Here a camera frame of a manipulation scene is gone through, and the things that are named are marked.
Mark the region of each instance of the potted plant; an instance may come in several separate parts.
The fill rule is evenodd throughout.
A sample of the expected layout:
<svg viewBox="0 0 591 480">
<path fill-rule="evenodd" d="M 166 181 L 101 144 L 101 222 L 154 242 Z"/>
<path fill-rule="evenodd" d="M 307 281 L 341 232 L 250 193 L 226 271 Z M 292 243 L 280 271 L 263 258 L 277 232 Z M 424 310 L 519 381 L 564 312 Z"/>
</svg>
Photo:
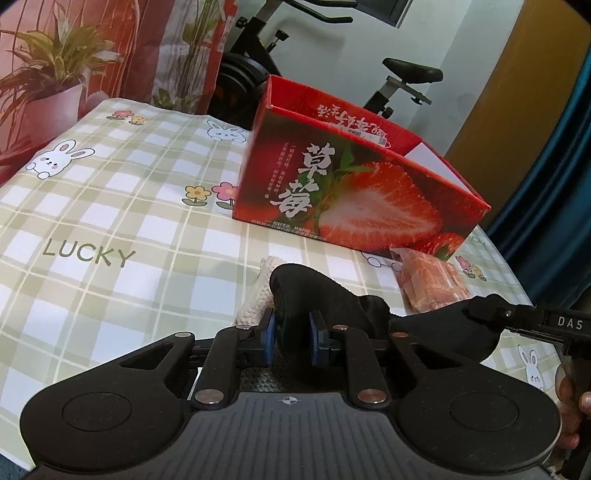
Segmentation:
<svg viewBox="0 0 591 480">
<path fill-rule="evenodd" d="M 11 50 L 23 65 L 0 79 L 0 124 L 22 109 L 23 122 L 33 143 L 55 138 L 78 121 L 83 89 L 90 78 L 104 74 L 110 62 L 122 57 L 112 51 L 113 42 L 93 25 L 75 27 L 66 10 L 54 4 L 53 35 L 40 30 L 12 34 L 25 45 Z"/>
</svg>

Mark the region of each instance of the finger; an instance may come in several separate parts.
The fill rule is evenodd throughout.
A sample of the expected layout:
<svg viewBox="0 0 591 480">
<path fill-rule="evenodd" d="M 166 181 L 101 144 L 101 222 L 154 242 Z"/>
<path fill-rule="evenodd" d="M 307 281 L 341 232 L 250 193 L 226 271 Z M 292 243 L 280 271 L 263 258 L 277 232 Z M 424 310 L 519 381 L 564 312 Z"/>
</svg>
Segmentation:
<svg viewBox="0 0 591 480">
<path fill-rule="evenodd" d="M 567 376 L 564 376 L 558 384 L 556 396 L 562 402 L 568 402 L 573 399 L 573 384 Z"/>
<path fill-rule="evenodd" d="M 591 415 L 591 392 L 585 392 L 579 399 L 579 409 L 585 415 Z"/>
<path fill-rule="evenodd" d="M 583 414 L 577 409 L 574 402 L 562 403 L 558 405 L 560 416 L 562 417 L 562 433 L 577 433 L 583 420 Z"/>
<path fill-rule="evenodd" d="M 558 437 L 558 442 L 556 442 L 556 446 L 558 448 L 563 448 L 565 450 L 574 450 L 577 448 L 579 444 L 579 434 L 572 433 L 568 435 L 560 435 Z"/>
<path fill-rule="evenodd" d="M 562 366 L 562 364 L 560 364 L 558 366 L 558 368 L 556 369 L 556 373 L 554 374 L 554 390 L 556 392 L 556 396 L 558 397 L 559 400 L 560 399 L 560 393 L 559 393 L 559 386 L 562 383 L 562 380 L 564 380 L 564 378 L 566 377 L 566 373 L 564 371 L 564 367 Z"/>
</svg>

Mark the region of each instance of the black handle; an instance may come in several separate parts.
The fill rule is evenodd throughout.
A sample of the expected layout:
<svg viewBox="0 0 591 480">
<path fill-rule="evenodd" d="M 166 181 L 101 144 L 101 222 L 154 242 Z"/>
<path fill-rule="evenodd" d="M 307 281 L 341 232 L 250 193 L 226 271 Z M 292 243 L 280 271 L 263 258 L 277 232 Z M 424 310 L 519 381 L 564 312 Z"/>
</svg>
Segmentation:
<svg viewBox="0 0 591 480">
<path fill-rule="evenodd" d="M 305 5 L 302 5 L 299 2 L 296 2 L 296 0 L 284 0 L 285 3 L 293 8 L 295 8 L 296 10 L 299 10 L 300 12 L 304 12 L 305 14 L 308 14 L 311 17 L 314 17 L 316 20 L 320 20 L 321 22 L 324 23 L 332 23 L 332 24 L 337 24 L 337 23 L 351 23 L 353 21 L 352 17 L 327 17 L 321 13 L 318 13 L 316 10 L 312 10 L 310 7 L 307 7 Z M 342 4 L 347 2 L 348 0 L 339 0 L 339 1 L 330 1 L 330 0 L 314 0 L 314 4 L 316 4 L 316 2 L 328 2 L 330 4 L 332 3 L 336 3 L 336 4 Z"/>
<path fill-rule="evenodd" d="M 316 5 L 317 7 L 357 7 L 357 2 L 355 0 L 306 0 L 306 2 L 312 5 Z"/>
</svg>

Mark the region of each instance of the strawberry image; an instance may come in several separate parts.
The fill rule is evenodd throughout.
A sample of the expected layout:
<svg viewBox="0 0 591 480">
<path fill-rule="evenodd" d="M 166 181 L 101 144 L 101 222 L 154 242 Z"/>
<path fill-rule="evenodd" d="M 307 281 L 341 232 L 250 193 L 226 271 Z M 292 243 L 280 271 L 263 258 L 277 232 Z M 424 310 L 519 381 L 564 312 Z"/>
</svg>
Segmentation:
<svg viewBox="0 0 591 480">
<path fill-rule="evenodd" d="M 441 216 L 404 169 L 371 162 L 343 176 L 317 208 L 326 241 L 364 251 L 424 241 L 441 229 Z"/>
<path fill-rule="evenodd" d="M 464 237 L 453 232 L 442 232 L 431 237 L 428 241 L 413 245 L 415 250 L 434 255 L 439 260 L 448 260 L 464 243 Z"/>
</svg>

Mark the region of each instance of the strawberry box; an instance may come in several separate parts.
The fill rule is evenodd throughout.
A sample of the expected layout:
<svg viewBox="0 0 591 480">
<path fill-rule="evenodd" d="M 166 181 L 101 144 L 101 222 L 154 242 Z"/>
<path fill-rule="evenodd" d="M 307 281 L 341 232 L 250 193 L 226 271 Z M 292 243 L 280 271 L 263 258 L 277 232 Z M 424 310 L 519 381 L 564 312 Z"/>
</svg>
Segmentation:
<svg viewBox="0 0 591 480">
<path fill-rule="evenodd" d="M 246 155 L 235 219 L 364 252 L 447 259 L 490 209 L 418 135 L 282 77 Z"/>
</svg>

